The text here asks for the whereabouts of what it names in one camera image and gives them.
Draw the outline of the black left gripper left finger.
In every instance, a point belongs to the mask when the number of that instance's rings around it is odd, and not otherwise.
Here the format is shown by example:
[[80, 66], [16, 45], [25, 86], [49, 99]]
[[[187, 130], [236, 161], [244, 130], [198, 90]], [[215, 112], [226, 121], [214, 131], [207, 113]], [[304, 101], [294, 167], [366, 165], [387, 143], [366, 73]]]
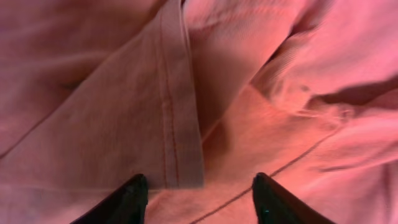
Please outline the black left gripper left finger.
[[147, 179], [137, 174], [71, 224], [144, 224]]

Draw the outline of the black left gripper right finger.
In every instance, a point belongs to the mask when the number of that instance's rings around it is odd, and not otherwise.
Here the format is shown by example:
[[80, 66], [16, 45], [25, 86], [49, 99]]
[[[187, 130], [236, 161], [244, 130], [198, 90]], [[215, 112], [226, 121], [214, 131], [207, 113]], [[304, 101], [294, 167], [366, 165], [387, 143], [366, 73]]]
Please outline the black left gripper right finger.
[[333, 224], [263, 172], [252, 182], [258, 224]]

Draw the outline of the orange t-shirt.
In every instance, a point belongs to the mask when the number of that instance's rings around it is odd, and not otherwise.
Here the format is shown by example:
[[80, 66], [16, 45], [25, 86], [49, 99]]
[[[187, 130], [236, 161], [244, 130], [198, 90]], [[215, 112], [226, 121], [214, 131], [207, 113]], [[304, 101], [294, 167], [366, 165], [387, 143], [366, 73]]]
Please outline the orange t-shirt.
[[397, 222], [396, 1], [1, 2], [2, 223], [136, 174], [146, 223], [255, 223], [258, 172]]

